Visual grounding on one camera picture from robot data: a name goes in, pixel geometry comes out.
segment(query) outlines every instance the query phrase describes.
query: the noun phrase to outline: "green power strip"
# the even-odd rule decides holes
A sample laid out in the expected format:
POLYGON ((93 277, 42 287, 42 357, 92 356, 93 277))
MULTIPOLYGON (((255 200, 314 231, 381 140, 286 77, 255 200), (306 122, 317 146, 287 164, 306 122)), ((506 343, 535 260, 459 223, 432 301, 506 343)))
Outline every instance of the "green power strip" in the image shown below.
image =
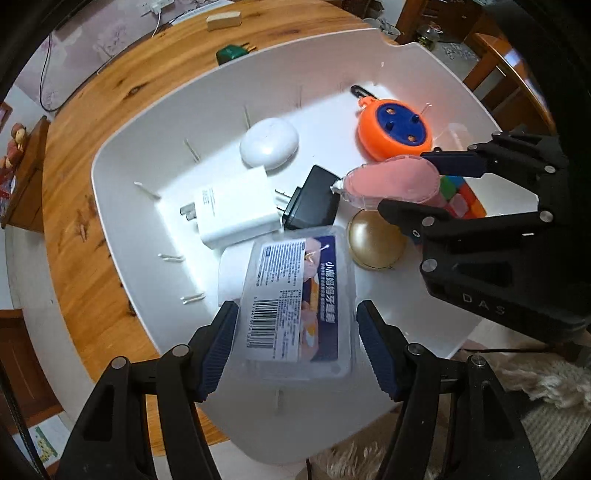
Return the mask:
POLYGON ((248 43, 243 43, 242 45, 226 45, 216 52, 217 64, 223 65, 230 60, 239 59, 244 55, 248 55, 253 50, 256 50, 256 46, 249 47, 248 43))

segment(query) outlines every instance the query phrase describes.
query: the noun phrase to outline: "black power adapter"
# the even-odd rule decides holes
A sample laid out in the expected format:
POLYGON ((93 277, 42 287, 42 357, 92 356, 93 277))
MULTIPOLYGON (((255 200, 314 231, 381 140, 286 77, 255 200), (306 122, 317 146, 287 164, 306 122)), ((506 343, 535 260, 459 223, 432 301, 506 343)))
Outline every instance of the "black power adapter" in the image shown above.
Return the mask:
POLYGON ((283 228, 297 230, 313 226, 332 225, 339 208, 340 195, 332 193, 330 187, 339 178, 328 170, 314 165, 303 187, 296 187, 283 211, 283 228))

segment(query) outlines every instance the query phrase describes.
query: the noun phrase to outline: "blue gripper pad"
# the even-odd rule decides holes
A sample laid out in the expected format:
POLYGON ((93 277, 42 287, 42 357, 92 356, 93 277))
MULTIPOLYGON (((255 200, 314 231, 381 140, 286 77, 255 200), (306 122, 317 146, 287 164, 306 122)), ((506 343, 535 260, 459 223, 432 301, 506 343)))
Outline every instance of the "blue gripper pad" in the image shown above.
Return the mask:
POLYGON ((379 387, 393 400, 404 400, 414 378, 404 356, 406 338, 399 328, 386 325, 371 300, 359 304, 356 319, 379 387))
POLYGON ((217 389, 232 350, 237 318, 238 305, 232 301, 225 301, 212 324, 198 329, 189 342, 194 352, 193 368, 201 372, 197 387, 199 402, 204 401, 217 389))

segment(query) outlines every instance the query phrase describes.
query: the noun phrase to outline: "picture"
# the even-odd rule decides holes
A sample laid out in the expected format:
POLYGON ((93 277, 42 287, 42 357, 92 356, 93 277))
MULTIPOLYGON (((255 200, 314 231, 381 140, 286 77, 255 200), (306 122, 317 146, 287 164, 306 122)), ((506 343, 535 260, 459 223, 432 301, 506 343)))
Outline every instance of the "picture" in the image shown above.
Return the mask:
POLYGON ((2 104, 0 104, 0 132, 2 132, 6 122, 8 122, 8 117, 11 113, 12 108, 7 103, 2 102, 2 104))

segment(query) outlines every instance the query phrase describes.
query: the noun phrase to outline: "wall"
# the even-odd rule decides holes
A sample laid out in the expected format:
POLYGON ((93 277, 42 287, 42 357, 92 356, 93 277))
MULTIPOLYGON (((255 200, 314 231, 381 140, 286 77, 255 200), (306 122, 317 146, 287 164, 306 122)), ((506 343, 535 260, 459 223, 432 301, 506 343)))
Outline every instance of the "wall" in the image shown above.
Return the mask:
MULTIPOLYGON (((13 85, 5 102, 12 107, 12 114, 8 118, 8 123, 0 132, 0 155, 4 155, 8 141, 10 140, 10 130, 16 122, 20 122, 31 131, 37 121, 45 112, 33 102, 19 87, 13 85)), ((4 230, 0 230, 0 310, 12 309, 12 300, 10 298, 10 289, 8 288, 8 274, 6 269, 6 240, 4 230)))
MULTIPOLYGON (((94 0, 51 36, 51 56, 43 84, 43 105, 54 109, 104 62, 141 37, 151 34, 158 17, 141 16, 144 0, 94 0)), ((161 23, 212 3, 213 0, 175 0, 162 10, 161 23)), ((39 83, 46 59, 46 39, 29 59, 16 84, 39 102, 39 83)))
POLYGON ((396 25, 398 18, 400 17, 400 13, 402 12, 402 8, 406 3, 406 0, 381 0, 382 5, 384 6, 384 11, 380 15, 386 22, 391 25, 396 25))

